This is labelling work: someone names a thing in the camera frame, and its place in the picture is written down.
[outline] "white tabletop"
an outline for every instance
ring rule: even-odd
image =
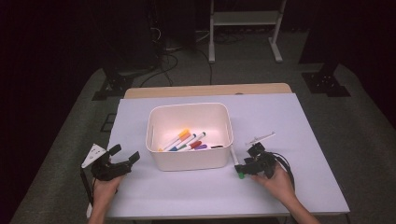
[[[126,161],[137,150],[141,159],[122,181],[108,217],[130,219],[188,217],[261,217],[288,210],[248,176],[239,179],[230,155],[218,169],[163,172],[146,149],[150,111],[159,105],[222,103],[233,126],[233,148],[243,163],[246,142],[271,132],[262,142],[267,151],[289,161],[296,194],[313,214],[349,212],[345,198],[323,156],[294,93],[218,95],[120,100],[108,148],[122,151],[112,162]]]

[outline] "hand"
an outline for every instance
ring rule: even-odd
[[[319,221],[297,199],[289,175],[280,166],[279,162],[276,163],[274,175],[271,179],[259,175],[252,175],[251,178],[263,185],[274,197],[282,202],[297,220],[297,223],[319,224]]]
[[[268,179],[265,175],[252,175],[251,178],[268,189],[283,204],[296,199],[289,175],[279,162],[276,163],[274,175],[271,179]]]
[[[109,181],[95,180],[93,184],[93,205],[89,223],[104,223],[106,212],[125,175]]]

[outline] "dark background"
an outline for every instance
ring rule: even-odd
[[[191,43],[191,30],[208,29],[209,1],[159,2],[0,2],[1,222],[12,218],[94,71],[107,62],[135,68],[155,65],[158,52],[149,44],[150,25],[161,25],[167,35],[186,44]],[[273,2],[217,0],[216,8],[277,7]],[[110,8],[124,12],[114,18]],[[290,32],[310,29],[300,63],[323,63],[336,55],[394,127],[395,8],[393,1],[289,0],[281,26]],[[185,17],[185,23],[175,23],[178,17]]]

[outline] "marker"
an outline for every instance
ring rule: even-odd
[[[239,161],[236,158],[235,151],[233,150],[233,145],[231,145],[230,152],[231,152],[231,156],[233,156],[233,164],[234,165],[239,165]],[[238,176],[239,176],[239,179],[245,178],[244,173],[238,173]]]
[[[188,132],[189,132],[188,129],[184,129],[183,131],[181,131],[181,133],[179,133],[176,137],[174,137],[172,140],[170,140],[170,141],[168,142],[168,144],[166,144],[166,147],[165,147],[165,148],[171,146],[171,145],[172,145],[173,143],[175,143],[181,136],[183,136],[185,133],[188,133]]]
[[[207,148],[207,145],[200,145],[200,146],[196,147],[195,150],[205,149],[205,148]]]
[[[196,134],[193,133],[192,135],[190,135],[190,137],[186,138],[184,141],[182,141],[181,143],[177,144],[177,146],[172,147],[169,151],[177,151],[181,147],[186,146],[195,137],[196,137]]]
[[[192,143],[191,145],[189,145],[187,147],[183,147],[183,148],[179,149],[178,151],[188,151],[190,149],[193,149],[195,147],[200,146],[201,144],[202,144],[201,141],[197,141],[197,142],[194,142],[194,143]]]
[[[199,140],[201,140],[203,137],[205,137],[206,136],[206,133],[200,133],[198,136],[196,136],[194,139],[192,139],[191,141],[192,142],[196,142],[196,141],[199,141]]]
[[[175,143],[173,143],[172,145],[170,145],[169,147],[166,147],[163,149],[163,151],[169,151],[170,149],[172,149],[172,147],[177,146],[178,144],[180,144],[182,141],[186,140],[186,138],[190,137],[190,133],[185,133],[183,136],[181,136]]]

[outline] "gray carpet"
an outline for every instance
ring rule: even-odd
[[[351,210],[351,223],[394,223],[396,220],[396,132],[343,65],[335,76],[351,97],[329,98],[312,94],[302,72],[315,72],[320,64],[298,64],[307,33],[281,33],[278,39],[283,63],[275,63],[267,35],[246,35],[231,45],[216,45],[212,84],[285,82],[297,94],[323,153]],[[207,53],[207,44],[198,46]],[[177,67],[168,72],[174,86],[208,85],[209,65],[200,52],[174,53]],[[163,69],[175,60],[165,57]],[[150,75],[138,77],[134,87]],[[100,129],[109,113],[115,113],[120,97],[92,101],[105,75],[92,74],[12,223],[85,223],[88,200],[78,167],[96,143],[106,147],[109,133]],[[169,86],[164,75],[144,87]],[[345,216],[318,217],[322,223],[347,223]],[[109,220],[107,223],[132,223]]]

